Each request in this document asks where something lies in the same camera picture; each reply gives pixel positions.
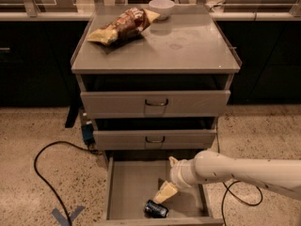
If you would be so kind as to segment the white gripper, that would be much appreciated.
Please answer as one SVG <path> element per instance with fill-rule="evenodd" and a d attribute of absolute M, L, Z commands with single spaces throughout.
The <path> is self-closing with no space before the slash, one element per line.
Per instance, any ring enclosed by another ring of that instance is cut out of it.
<path fill-rule="evenodd" d="M 165 181 L 160 189 L 155 194 L 153 201 L 155 203 L 162 203 L 173 197 L 178 191 L 178 188 L 188 188 L 198 183 L 194 160 L 178 160 L 173 156 L 168 158 L 170 163 L 170 180 Z"/>

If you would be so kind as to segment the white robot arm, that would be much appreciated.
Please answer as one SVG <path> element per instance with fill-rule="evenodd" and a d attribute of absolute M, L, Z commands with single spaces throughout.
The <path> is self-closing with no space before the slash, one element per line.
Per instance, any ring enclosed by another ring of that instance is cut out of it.
<path fill-rule="evenodd" d="M 193 159 L 169 157 L 170 181 L 163 182 L 153 200 L 162 203 L 180 190 L 225 182 L 229 179 L 265 188 L 301 200 L 301 161 L 287 159 L 231 158 L 221 153 L 202 151 Z"/>

